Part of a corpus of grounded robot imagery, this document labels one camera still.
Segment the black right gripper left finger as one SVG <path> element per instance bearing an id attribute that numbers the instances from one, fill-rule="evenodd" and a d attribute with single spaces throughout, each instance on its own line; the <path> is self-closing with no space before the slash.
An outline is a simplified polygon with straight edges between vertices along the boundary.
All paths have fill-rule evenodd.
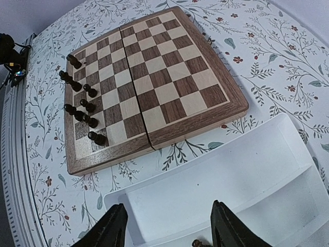
<path id="1" fill-rule="evenodd" d="M 114 204 L 104 216 L 73 246 L 124 247 L 128 214 L 123 205 Z"/>

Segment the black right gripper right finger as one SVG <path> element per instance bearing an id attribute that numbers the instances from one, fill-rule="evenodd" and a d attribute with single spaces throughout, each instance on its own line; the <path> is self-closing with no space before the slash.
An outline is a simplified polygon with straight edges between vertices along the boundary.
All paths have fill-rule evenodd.
<path id="1" fill-rule="evenodd" d="M 271 247 L 254 234 L 223 202 L 213 202 L 210 221 L 213 246 Z"/>

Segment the dark pawn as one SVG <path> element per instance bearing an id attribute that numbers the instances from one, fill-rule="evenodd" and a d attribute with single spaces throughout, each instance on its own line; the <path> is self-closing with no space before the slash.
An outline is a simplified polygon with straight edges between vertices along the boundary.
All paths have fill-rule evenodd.
<path id="1" fill-rule="evenodd" d="M 98 134 L 96 132 L 90 131 L 88 133 L 88 138 L 90 140 L 92 140 L 96 145 L 98 146 L 104 146 L 107 143 L 107 137 L 102 135 L 102 134 Z"/>

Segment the dark chess piece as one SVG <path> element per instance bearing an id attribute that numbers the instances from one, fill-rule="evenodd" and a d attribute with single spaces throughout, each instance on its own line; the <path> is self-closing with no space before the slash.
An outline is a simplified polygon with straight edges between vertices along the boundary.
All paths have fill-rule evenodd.
<path id="1" fill-rule="evenodd" d="M 79 69 L 82 66 L 82 63 L 73 55 L 68 54 L 66 60 L 72 65 L 75 69 Z"/>
<path id="2" fill-rule="evenodd" d="M 84 84 L 83 89 L 87 92 L 90 98 L 95 98 L 98 94 L 98 91 L 92 88 L 89 84 Z"/>
<path id="3" fill-rule="evenodd" d="M 95 129 L 99 123 L 97 119 L 90 117 L 86 114 L 83 116 L 83 121 L 85 123 L 87 123 L 90 128 L 93 128 L 93 129 Z"/>
<path id="4" fill-rule="evenodd" d="M 68 74 L 68 72 L 60 71 L 60 79 L 63 80 L 66 84 L 69 84 L 73 91 L 79 92 L 82 89 L 82 84 L 74 81 L 73 77 Z"/>
<path id="5" fill-rule="evenodd" d="M 96 106 L 93 103 L 88 102 L 86 99 L 81 99 L 80 105 L 85 107 L 88 113 L 93 113 L 96 109 Z"/>
<path id="6" fill-rule="evenodd" d="M 71 104 L 64 104 L 64 110 L 69 113 L 69 115 L 74 116 L 77 121 L 82 121 L 85 113 L 83 111 L 77 110 L 76 107 Z"/>

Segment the wooden chessboard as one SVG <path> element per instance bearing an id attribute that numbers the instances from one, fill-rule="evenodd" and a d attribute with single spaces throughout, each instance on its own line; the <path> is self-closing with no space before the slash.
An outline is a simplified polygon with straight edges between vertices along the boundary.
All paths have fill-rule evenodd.
<path id="1" fill-rule="evenodd" d="M 98 120 L 93 129 L 65 111 L 67 171 L 84 175 L 210 131 L 244 116 L 249 104 L 238 84 L 179 6 L 111 30 L 70 53 L 64 104 Z M 90 98 L 83 89 L 98 91 Z M 86 99 L 96 109 L 80 105 Z M 104 146 L 90 131 L 107 137 Z"/>

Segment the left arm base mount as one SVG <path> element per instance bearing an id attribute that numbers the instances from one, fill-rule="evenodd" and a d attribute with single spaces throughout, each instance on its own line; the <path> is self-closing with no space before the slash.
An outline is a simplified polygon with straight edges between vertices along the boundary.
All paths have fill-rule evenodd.
<path id="1" fill-rule="evenodd" d="M 1 33 L 1 65 L 9 72 L 5 85 L 10 82 L 11 87 L 17 86 L 25 78 L 30 49 L 31 45 L 18 44 L 10 35 Z"/>

